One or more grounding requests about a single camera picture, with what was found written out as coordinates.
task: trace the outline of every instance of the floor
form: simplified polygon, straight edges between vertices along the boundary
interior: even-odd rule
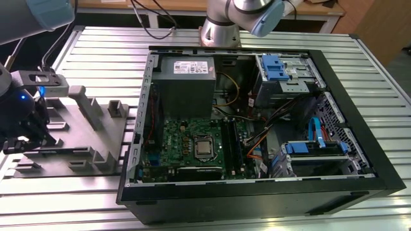
[[[402,51],[386,68],[406,93],[411,96],[411,55]]]

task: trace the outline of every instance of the sticker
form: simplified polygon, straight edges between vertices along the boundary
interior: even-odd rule
[[[249,99],[249,106],[250,106],[250,107],[254,107],[254,106],[255,106],[255,100],[251,99],[251,98]]]
[[[207,62],[175,62],[175,74],[209,74]]]
[[[267,174],[267,166],[265,165],[265,163],[262,162],[262,164],[259,165],[259,168],[263,170],[263,172]]]

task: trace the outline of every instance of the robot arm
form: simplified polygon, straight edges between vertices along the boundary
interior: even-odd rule
[[[297,6],[302,0],[291,2]],[[253,35],[265,37],[274,30],[283,15],[283,0],[209,1],[202,43],[209,47],[237,47],[241,44],[239,26]]]
[[[303,0],[290,0],[297,6]],[[0,45],[54,31],[70,24],[75,14],[70,0],[0,0]],[[275,28],[291,3],[283,0],[210,0],[202,43],[235,47],[241,43],[239,26],[258,37]]]

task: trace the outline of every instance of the metal bracket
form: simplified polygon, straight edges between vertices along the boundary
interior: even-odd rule
[[[287,82],[279,81],[283,93],[310,93],[307,84],[302,80],[290,80]]]

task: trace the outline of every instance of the aluminum extrusion table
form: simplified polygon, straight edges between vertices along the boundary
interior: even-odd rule
[[[122,99],[131,105],[125,144],[131,142],[143,69],[150,45],[199,46],[199,31],[181,29],[165,40],[141,28],[83,27],[71,34],[55,69],[71,85],[87,86],[99,103]],[[151,29],[161,36],[165,29]],[[354,100],[407,189],[371,199],[334,215],[146,227],[117,205],[119,176],[14,179],[21,154],[0,154],[0,228],[7,230],[409,230],[411,227],[410,98],[361,40],[349,35],[242,32],[243,47],[321,49]]]

